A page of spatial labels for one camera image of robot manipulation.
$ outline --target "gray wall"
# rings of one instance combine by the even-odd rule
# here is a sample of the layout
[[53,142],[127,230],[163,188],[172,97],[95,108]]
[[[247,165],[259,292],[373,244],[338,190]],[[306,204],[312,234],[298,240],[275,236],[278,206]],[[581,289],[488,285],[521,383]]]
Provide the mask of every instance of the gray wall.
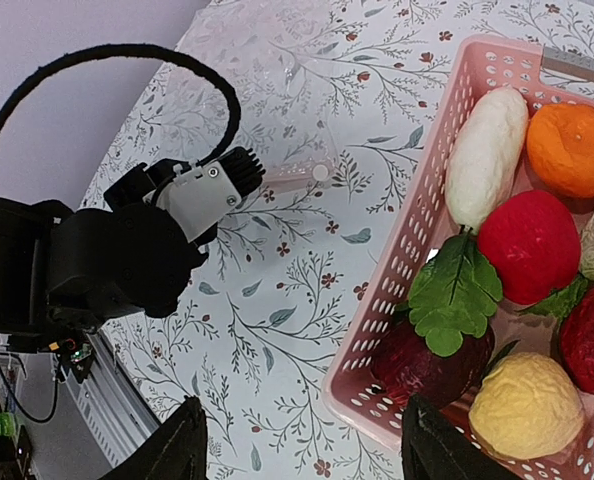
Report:
[[[109,42],[174,46],[207,0],[0,0],[0,106],[39,65]],[[47,80],[0,137],[0,196],[78,206],[108,145],[158,68],[86,64]]]

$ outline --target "plastic bag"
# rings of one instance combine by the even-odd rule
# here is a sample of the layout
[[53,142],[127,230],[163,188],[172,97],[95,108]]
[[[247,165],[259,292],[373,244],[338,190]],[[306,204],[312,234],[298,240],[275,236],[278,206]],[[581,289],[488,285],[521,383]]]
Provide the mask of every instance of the plastic bag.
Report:
[[[266,168],[265,184],[287,191],[326,182],[337,150],[328,102],[305,69],[332,75],[332,62],[305,61],[282,49],[323,29],[326,2],[235,2],[197,14],[178,46],[236,89],[242,121],[235,145],[251,148]],[[228,112],[219,92],[187,70],[172,70],[162,108],[161,158],[196,160],[214,146]]]

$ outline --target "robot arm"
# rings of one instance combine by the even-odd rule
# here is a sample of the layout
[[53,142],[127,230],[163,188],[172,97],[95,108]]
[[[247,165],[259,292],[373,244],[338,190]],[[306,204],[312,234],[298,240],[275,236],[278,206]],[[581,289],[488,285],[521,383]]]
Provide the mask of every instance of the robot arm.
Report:
[[200,247],[214,240],[217,222],[262,183],[252,152],[226,152],[241,116],[232,86],[192,57],[154,45],[93,47],[40,68],[5,103],[0,131],[43,79],[114,56],[172,62],[208,80],[226,98],[226,132],[197,162],[164,159],[130,170],[104,195],[110,212],[0,198],[0,334],[9,335],[9,350],[74,353],[83,332],[108,319],[171,315],[191,270],[206,261]]

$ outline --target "leaf pattern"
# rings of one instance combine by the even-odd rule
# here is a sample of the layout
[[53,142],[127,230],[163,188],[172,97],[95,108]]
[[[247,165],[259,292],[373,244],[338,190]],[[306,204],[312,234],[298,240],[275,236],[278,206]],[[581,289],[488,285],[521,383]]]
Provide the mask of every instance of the leaf pattern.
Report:
[[[232,27],[259,22],[257,3],[213,0],[184,51],[237,89],[236,144],[267,168],[333,156],[330,188],[253,193],[219,223],[174,315],[111,320],[104,334],[160,419],[184,396],[201,397],[209,478],[399,480],[396,453],[328,413],[321,380],[406,198],[459,43],[474,30],[594,58],[594,9],[573,0],[305,0],[275,10],[271,2],[261,13],[276,15],[271,42],[264,29]],[[266,75],[273,65],[278,78]],[[104,191],[139,162],[201,158],[216,143],[222,98],[200,80],[171,85],[174,72],[163,65],[153,77],[83,206],[103,207]],[[594,98],[594,85],[579,79],[543,80]],[[173,89],[176,100],[166,101]],[[363,229],[369,243],[343,238]]]

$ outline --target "red beet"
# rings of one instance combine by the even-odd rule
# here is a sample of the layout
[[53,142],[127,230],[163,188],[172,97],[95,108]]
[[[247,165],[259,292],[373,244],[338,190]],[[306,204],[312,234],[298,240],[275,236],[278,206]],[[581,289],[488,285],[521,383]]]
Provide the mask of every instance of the red beet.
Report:
[[594,394],[594,288],[562,326],[559,349],[575,384],[580,390]]
[[481,380],[494,347],[495,335],[488,327],[482,338],[465,336],[463,346],[453,356],[439,357],[404,320],[375,349],[371,371],[400,407],[408,405],[412,394],[420,393],[441,409]]
[[581,242],[568,209],[550,193],[512,197],[486,219],[477,246],[497,270],[504,296],[531,305],[577,275]]

